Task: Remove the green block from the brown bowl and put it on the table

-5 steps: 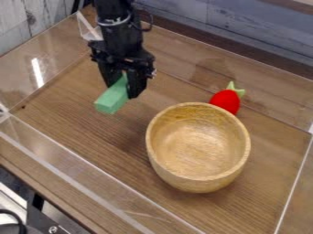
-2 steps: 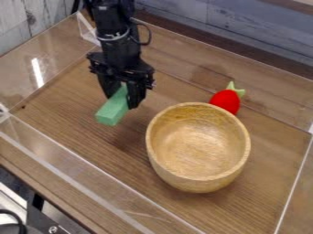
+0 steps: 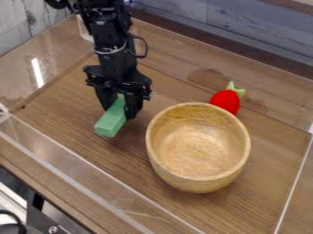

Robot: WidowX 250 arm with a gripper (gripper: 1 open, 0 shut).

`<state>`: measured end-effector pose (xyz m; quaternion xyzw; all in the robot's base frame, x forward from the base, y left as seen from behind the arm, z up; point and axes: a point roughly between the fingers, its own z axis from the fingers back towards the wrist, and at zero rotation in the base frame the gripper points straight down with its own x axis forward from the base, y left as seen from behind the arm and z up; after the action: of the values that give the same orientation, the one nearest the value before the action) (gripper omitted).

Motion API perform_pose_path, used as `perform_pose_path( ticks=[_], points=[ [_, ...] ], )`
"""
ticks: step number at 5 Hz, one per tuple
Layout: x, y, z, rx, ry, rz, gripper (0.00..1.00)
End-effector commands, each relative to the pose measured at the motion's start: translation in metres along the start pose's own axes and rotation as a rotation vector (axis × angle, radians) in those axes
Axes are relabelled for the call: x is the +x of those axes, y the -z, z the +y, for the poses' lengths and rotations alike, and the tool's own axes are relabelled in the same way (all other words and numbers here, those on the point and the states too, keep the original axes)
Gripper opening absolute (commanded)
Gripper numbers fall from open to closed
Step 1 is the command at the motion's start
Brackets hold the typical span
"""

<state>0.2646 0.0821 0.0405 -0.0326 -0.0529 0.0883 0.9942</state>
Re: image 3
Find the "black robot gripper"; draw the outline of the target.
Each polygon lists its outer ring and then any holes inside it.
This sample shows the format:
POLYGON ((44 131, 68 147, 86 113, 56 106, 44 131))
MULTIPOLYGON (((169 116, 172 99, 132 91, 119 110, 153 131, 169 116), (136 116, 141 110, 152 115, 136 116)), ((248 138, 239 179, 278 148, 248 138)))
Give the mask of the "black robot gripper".
POLYGON ((125 119, 132 120, 143 108, 143 100, 151 99, 151 79, 136 69, 136 60, 148 52, 136 54, 128 47, 93 47, 93 52, 99 64, 82 68, 86 84, 93 87, 104 110, 113 104, 117 94, 124 94, 125 119))

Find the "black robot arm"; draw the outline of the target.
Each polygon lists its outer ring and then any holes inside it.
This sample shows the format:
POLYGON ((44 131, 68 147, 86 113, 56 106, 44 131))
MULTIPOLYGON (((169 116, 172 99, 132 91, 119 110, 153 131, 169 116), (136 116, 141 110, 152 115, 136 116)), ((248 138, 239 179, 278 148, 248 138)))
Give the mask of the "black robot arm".
POLYGON ((99 63, 86 65, 86 85, 93 87, 107 111, 120 94, 125 120, 132 120, 151 99, 151 79, 137 70, 136 61, 148 55, 144 38, 129 32, 132 14, 123 0, 44 0, 53 9, 66 8, 78 15, 92 37, 99 63))

